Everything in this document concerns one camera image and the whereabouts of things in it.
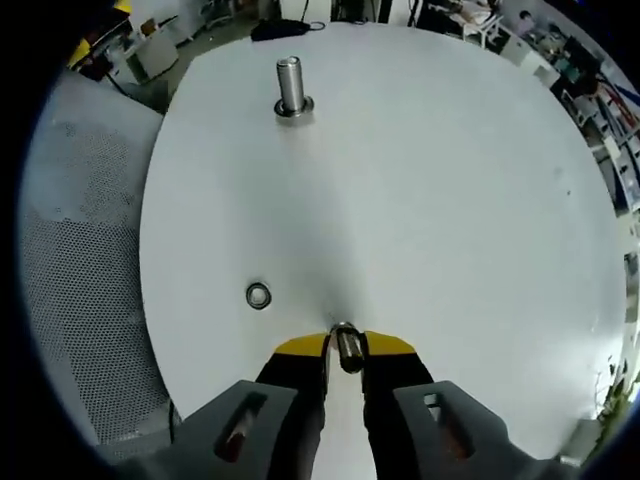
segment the mesh panel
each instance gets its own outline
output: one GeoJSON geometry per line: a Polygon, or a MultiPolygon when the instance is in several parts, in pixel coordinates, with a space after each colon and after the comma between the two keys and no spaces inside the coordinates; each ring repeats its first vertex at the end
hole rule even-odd
{"type": "Polygon", "coordinates": [[[113,459],[168,438],[168,416],[158,414],[168,395],[146,329],[138,262],[144,180],[160,122],[68,72],[25,166],[22,280],[34,336],[67,412],[90,443],[110,444],[113,459]],[[137,447],[125,447],[135,437],[137,447]]]}

